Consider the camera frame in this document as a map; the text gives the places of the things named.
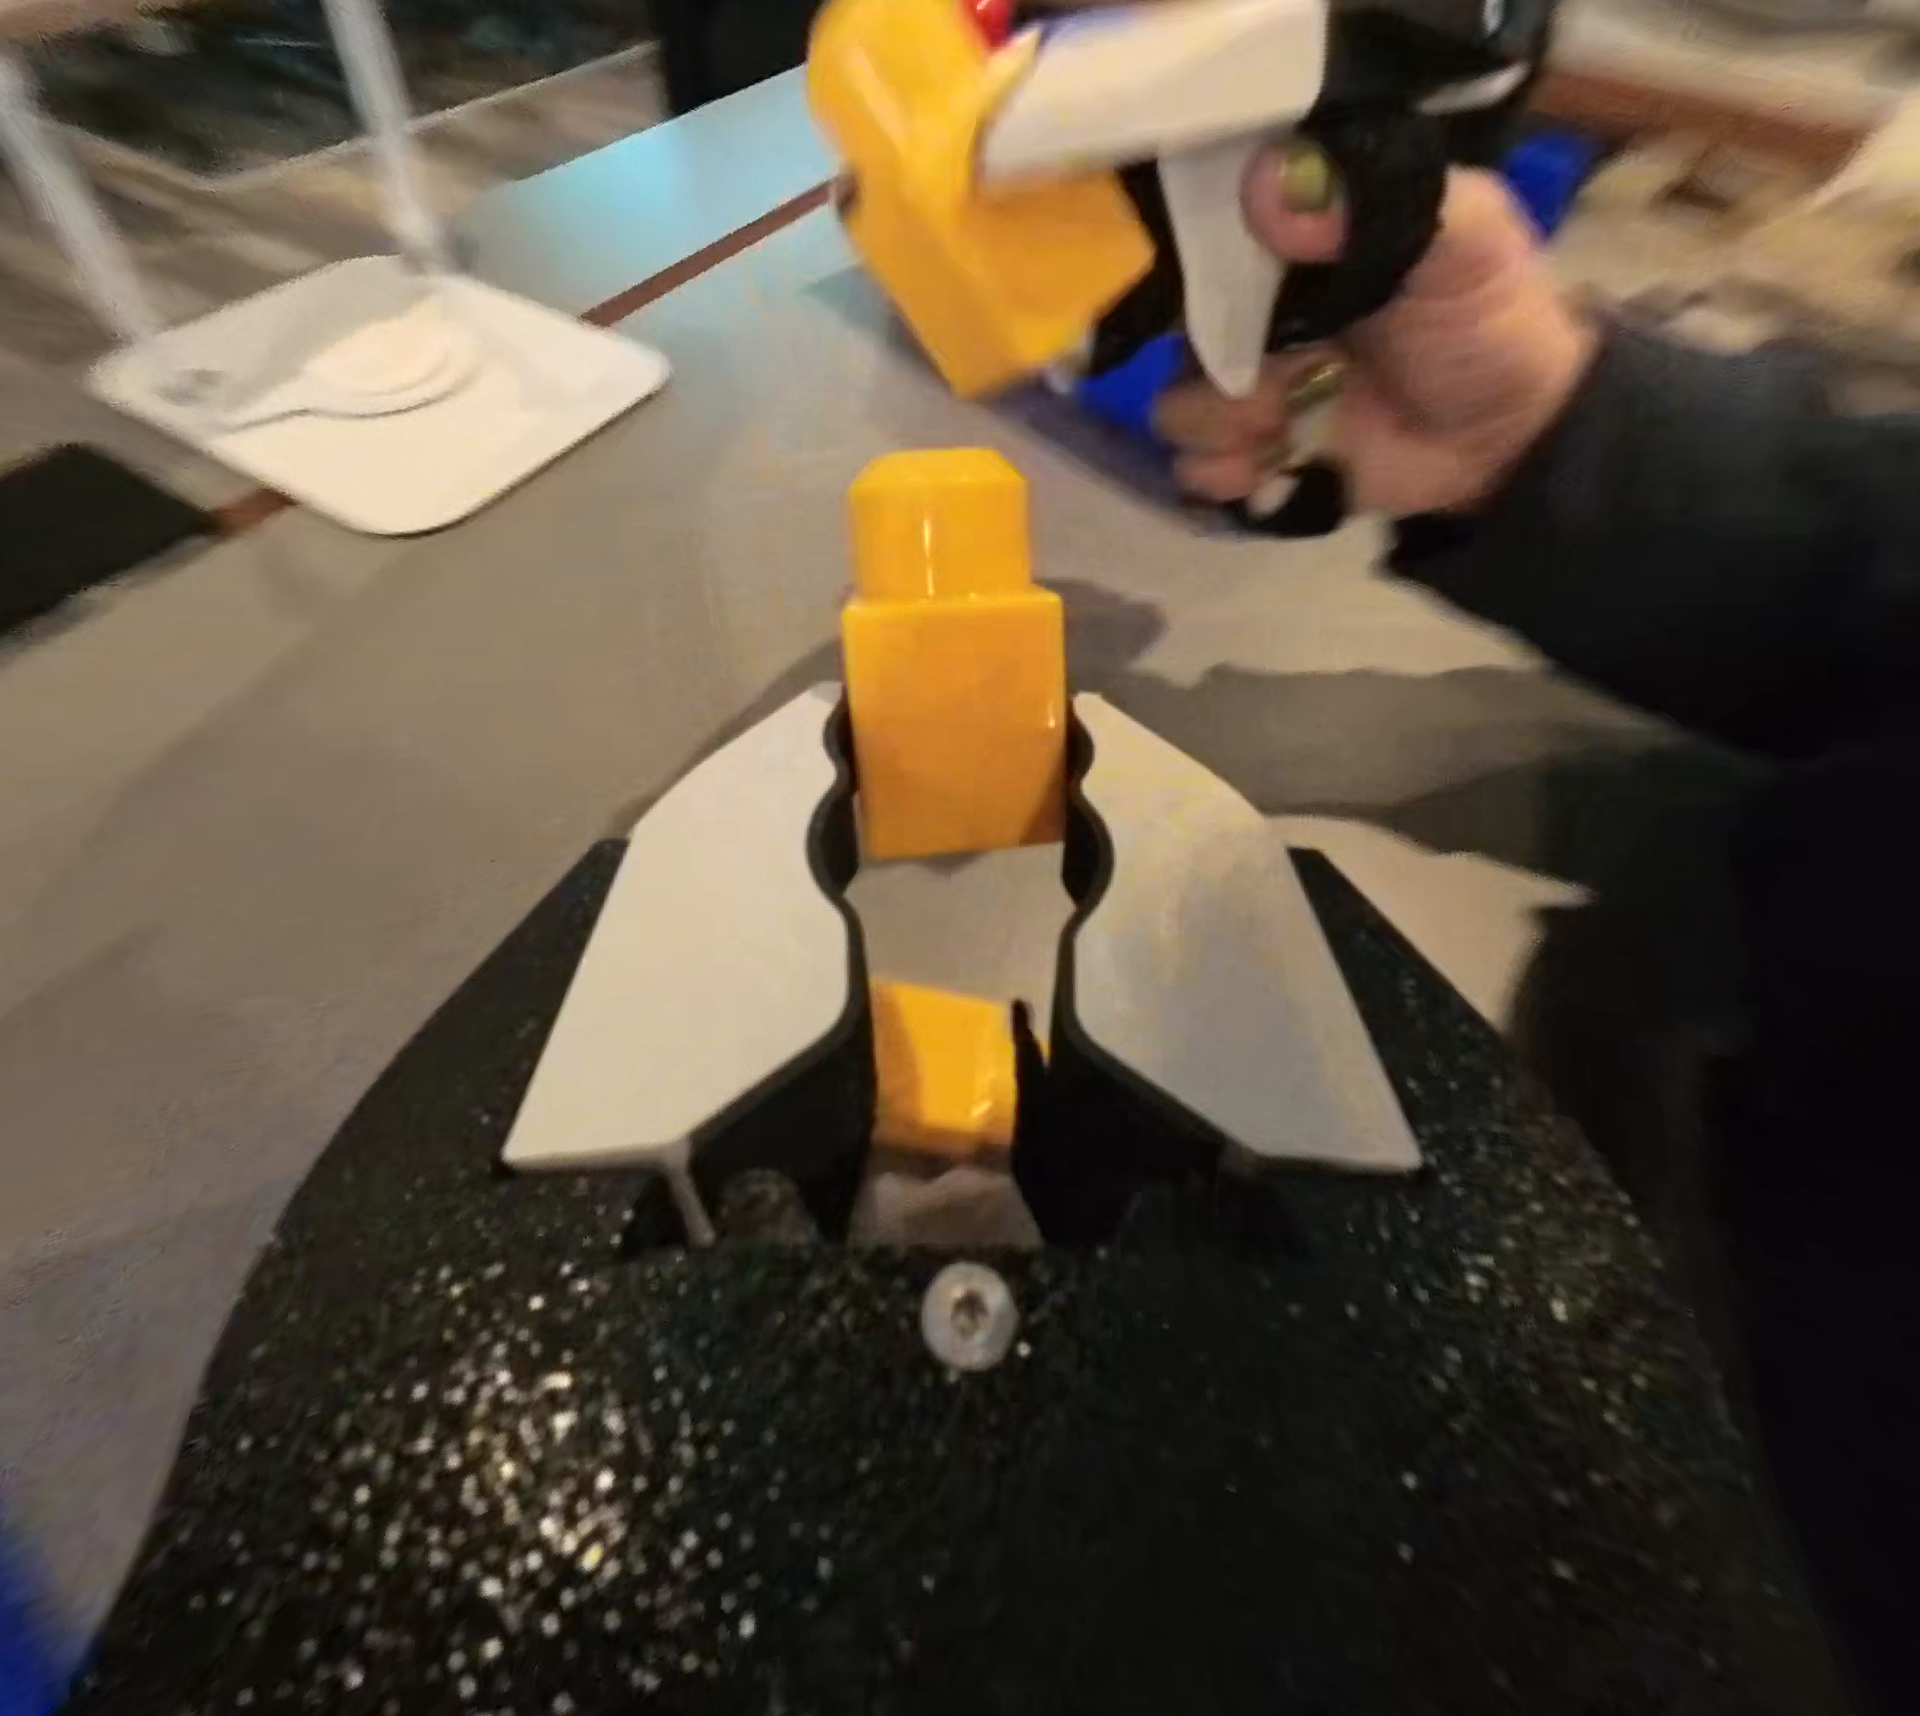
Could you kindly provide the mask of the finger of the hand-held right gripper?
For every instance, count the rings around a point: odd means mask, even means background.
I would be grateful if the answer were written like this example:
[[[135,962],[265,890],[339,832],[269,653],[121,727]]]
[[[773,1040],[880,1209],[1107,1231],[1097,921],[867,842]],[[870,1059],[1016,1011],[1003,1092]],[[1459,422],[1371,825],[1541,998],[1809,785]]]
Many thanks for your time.
[[[1329,0],[1158,0],[1046,24],[982,133],[987,182],[1259,139],[1316,104]]]
[[[1182,328],[1209,382],[1245,400],[1260,382],[1287,264],[1251,231],[1242,196],[1259,134],[1162,156],[1162,196],[1180,264]]]

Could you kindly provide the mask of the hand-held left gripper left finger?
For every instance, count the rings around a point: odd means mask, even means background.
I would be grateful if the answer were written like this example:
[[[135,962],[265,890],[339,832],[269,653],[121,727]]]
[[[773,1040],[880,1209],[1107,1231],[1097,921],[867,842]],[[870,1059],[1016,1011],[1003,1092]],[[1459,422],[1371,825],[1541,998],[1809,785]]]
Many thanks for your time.
[[[635,1173],[693,1240],[747,1174],[846,1240],[875,1143],[875,1019],[851,729],[806,687],[634,823],[498,1154],[515,1174]]]

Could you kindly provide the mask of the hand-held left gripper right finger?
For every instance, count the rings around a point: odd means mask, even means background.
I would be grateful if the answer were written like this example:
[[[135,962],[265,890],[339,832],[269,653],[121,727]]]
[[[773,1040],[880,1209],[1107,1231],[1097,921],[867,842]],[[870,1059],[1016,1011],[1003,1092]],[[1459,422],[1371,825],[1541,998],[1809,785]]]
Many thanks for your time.
[[[1412,1176],[1419,1140],[1285,836],[1111,699],[1074,702],[1093,876],[1071,890],[1055,1047],[1087,1050],[1262,1166]]]

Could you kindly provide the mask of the yellow mega block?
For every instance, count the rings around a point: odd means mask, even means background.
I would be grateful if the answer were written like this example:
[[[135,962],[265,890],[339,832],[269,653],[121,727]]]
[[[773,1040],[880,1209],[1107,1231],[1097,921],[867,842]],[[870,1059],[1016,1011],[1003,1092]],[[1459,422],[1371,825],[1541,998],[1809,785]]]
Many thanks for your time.
[[[1111,167],[987,170],[1037,56],[1036,33],[988,45],[962,0],[825,0],[810,20],[805,91],[851,185],[844,231],[966,400],[1065,360],[1156,260]]]
[[[867,864],[1058,842],[1065,603],[1033,577],[1027,479],[990,449],[870,460],[846,495],[841,614]]]
[[[878,978],[875,1143],[890,1155],[1005,1157],[1020,1119],[1014,1004]]]

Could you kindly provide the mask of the person's right forearm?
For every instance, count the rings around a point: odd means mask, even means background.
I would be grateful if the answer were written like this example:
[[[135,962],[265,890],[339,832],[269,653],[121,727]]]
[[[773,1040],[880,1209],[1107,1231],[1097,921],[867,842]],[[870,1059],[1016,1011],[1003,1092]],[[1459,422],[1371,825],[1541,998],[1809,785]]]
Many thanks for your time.
[[[1396,521],[1385,562],[1725,747],[1915,737],[1915,412],[1841,413],[1787,349],[1604,331],[1500,486]]]

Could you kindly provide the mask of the person's right hand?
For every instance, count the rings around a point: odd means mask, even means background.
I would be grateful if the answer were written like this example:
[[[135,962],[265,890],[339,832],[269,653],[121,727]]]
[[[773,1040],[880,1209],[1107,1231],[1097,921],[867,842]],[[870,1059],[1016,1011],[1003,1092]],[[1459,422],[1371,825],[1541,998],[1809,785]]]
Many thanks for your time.
[[[1203,378],[1165,387],[1151,427],[1203,504],[1260,494],[1308,417],[1350,513],[1463,513],[1549,433],[1597,343],[1503,182],[1449,167],[1428,253],[1380,312],[1267,354],[1244,396]]]

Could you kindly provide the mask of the white lamp stand base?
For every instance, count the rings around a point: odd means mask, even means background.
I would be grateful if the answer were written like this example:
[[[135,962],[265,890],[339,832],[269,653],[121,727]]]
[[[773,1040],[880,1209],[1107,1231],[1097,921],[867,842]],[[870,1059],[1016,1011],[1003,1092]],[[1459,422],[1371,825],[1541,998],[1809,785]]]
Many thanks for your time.
[[[336,260],[166,323],[5,48],[5,163],[109,334],[88,391],[372,536],[460,524],[670,382],[670,360],[453,266],[381,0],[321,0],[392,254]]]

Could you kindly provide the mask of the black table mat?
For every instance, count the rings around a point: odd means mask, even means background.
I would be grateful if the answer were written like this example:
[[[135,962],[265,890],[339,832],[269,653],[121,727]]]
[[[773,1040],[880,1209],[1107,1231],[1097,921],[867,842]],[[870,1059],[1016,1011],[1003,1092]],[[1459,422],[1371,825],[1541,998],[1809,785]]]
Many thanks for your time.
[[[67,442],[9,462],[3,471],[3,636],[216,532],[199,504],[98,449]]]

